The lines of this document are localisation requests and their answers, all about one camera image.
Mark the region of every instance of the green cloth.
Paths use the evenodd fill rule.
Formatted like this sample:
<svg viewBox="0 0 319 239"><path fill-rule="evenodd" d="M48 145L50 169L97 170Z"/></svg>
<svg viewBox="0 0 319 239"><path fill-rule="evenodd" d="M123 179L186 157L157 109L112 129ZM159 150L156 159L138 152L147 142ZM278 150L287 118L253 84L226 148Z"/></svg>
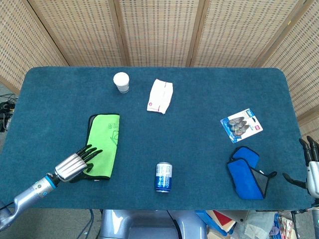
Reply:
<svg viewBox="0 0 319 239"><path fill-rule="evenodd" d="M91 171L85 178L109 179L112 174L118 144L120 116L117 114L92 115L88 123L86 144L91 144L103 152L96 155L88 163L93 163Z"/></svg>

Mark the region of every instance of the red book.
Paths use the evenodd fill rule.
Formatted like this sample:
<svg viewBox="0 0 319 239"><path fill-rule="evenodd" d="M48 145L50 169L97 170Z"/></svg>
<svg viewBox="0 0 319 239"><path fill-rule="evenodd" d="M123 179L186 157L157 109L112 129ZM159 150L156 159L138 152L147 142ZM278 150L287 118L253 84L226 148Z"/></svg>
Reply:
<svg viewBox="0 0 319 239"><path fill-rule="evenodd" d="M230 218L226 217L225 215L213 210L214 214L216 215L217 219L219 220L220 224L223 226L231 221Z"/></svg>

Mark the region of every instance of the blue and white can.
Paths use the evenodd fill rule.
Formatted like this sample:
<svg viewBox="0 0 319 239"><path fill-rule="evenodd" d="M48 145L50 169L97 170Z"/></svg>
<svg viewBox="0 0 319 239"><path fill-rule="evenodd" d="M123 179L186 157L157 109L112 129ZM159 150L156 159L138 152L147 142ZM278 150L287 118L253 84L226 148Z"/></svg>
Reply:
<svg viewBox="0 0 319 239"><path fill-rule="evenodd" d="M173 166L170 163L160 162L156 165L155 190L157 192L170 192L172 171Z"/></svg>

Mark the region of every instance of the wicker partition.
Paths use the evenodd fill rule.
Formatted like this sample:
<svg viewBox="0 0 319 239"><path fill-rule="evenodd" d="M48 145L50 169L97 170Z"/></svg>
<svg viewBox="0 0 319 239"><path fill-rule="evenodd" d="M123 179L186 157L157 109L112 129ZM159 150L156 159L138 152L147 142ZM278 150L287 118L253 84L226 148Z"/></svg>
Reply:
<svg viewBox="0 0 319 239"><path fill-rule="evenodd" d="M319 105L319 0L310 5L264 67L285 73L297 116Z"/></svg>
<svg viewBox="0 0 319 239"><path fill-rule="evenodd" d="M0 80L18 93L35 66L67 65L36 15L22 1L0 1Z"/></svg>
<svg viewBox="0 0 319 239"><path fill-rule="evenodd" d="M319 142L319 116L311 121L299 126L303 139L310 135L313 139Z"/></svg>
<svg viewBox="0 0 319 239"><path fill-rule="evenodd" d="M120 42L107 0L30 0L72 66L123 66Z"/></svg>
<svg viewBox="0 0 319 239"><path fill-rule="evenodd" d="M199 0L120 0L132 66L186 66Z"/></svg>
<svg viewBox="0 0 319 239"><path fill-rule="evenodd" d="M298 0L210 0L193 66L250 67Z"/></svg>

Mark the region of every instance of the paper cup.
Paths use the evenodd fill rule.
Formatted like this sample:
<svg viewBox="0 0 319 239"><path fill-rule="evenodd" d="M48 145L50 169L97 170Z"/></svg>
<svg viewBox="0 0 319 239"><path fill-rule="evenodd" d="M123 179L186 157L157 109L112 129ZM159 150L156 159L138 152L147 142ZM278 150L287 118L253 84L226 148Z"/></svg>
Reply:
<svg viewBox="0 0 319 239"><path fill-rule="evenodd" d="M113 77L113 82L121 93L129 91L130 78L125 72L116 73Z"/></svg>

